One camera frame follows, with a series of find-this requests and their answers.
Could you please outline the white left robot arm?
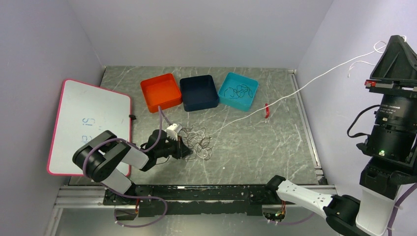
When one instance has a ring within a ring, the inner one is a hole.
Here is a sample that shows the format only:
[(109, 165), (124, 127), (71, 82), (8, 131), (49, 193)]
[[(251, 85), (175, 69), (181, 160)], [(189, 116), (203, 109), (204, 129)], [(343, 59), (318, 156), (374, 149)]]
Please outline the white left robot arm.
[(192, 152), (181, 139), (174, 139), (163, 130), (154, 130), (140, 147), (106, 130), (76, 150), (72, 161), (84, 176), (116, 191), (117, 199), (128, 205), (138, 195), (137, 185), (117, 169), (120, 163), (146, 172), (159, 158), (182, 159)]

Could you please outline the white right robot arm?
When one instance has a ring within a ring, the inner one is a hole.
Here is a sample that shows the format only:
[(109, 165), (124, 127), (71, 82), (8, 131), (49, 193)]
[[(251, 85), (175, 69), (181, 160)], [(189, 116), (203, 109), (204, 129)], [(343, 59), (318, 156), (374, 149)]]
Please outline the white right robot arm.
[(360, 173), (361, 199), (315, 192), (281, 176), (265, 185), (265, 196), (312, 211), (343, 236), (392, 235), (401, 204), (417, 188), (417, 55), (405, 36), (389, 38), (364, 85), (382, 100), (371, 133), (357, 144), (370, 157)]

